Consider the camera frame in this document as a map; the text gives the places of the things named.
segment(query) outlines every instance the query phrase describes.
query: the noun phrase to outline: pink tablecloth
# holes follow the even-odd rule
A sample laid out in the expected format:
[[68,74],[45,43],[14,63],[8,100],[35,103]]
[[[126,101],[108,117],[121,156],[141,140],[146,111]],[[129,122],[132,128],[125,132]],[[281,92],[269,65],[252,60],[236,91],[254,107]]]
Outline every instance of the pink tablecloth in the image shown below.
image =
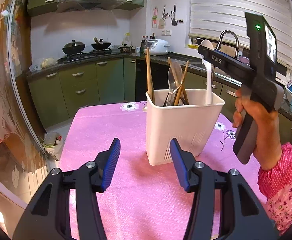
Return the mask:
[[[107,150],[115,137],[119,138],[121,153],[112,183],[104,194],[97,196],[108,240],[182,239],[193,194],[187,194],[179,185],[172,163],[159,166],[148,163],[146,113],[142,111],[145,103],[136,104],[139,109],[135,111],[122,111],[120,104],[80,109],[70,127],[60,168],[63,171],[79,168]],[[225,126],[221,127],[224,131],[214,129],[196,159],[218,171],[238,169],[264,202],[265,197],[257,185],[257,160],[252,157],[247,165],[242,165],[232,150],[234,140],[230,137],[224,140],[226,130],[232,129],[230,121],[220,114],[218,122]],[[75,192],[71,192],[72,236],[79,239],[75,210]],[[218,228],[219,207],[216,205],[212,235],[218,233]]]

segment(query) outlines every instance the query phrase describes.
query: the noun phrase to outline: hand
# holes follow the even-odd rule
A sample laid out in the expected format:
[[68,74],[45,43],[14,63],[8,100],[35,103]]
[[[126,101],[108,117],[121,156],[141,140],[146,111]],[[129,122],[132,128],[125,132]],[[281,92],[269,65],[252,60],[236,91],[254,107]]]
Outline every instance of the hand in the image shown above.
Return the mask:
[[243,109],[253,117],[258,126],[257,145],[253,152],[264,171],[272,169],[281,158],[278,112],[268,113],[258,102],[241,97],[241,89],[236,91],[236,112],[233,115],[233,127],[238,128],[243,122]]

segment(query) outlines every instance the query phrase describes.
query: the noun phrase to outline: rice cooker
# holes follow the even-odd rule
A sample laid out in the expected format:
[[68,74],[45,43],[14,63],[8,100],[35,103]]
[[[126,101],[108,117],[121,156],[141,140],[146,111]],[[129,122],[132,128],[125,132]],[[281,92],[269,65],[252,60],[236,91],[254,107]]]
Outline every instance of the rice cooker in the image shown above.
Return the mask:
[[151,39],[147,41],[144,46],[144,53],[146,54],[146,49],[149,48],[149,54],[153,56],[165,55],[168,53],[169,48],[168,41],[160,39]]

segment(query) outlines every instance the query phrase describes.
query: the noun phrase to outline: metal screw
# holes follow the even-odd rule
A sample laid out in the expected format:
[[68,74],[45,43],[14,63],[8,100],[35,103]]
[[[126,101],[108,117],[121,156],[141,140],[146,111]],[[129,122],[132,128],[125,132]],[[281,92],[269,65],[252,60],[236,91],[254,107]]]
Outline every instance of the metal screw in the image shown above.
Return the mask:
[[239,171],[236,170],[236,169],[231,169],[230,170],[230,174],[234,175],[234,176],[237,176],[239,174]]
[[95,167],[95,166],[96,166],[96,163],[93,162],[93,161],[90,161],[90,162],[86,163],[86,167],[87,167],[87,168],[93,168],[93,167]]
[[51,171],[52,175],[57,175],[59,172],[60,172],[60,169],[59,168],[54,168]]
[[196,162],[196,163],[195,163],[195,166],[196,166],[197,168],[201,169],[201,168],[203,168],[205,165],[204,165],[204,163],[202,163],[202,162]]

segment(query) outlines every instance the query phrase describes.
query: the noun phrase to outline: pink sleeve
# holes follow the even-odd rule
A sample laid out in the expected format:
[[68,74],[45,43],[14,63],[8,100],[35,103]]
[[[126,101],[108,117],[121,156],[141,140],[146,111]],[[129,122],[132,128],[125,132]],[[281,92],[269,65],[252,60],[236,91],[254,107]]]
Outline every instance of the pink sleeve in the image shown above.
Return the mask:
[[267,197],[268,215],[277,223],[277,228],[285,232],[292,224],[292,145],[281,146],[282,156],[269,171],[260,168],[258,185]]

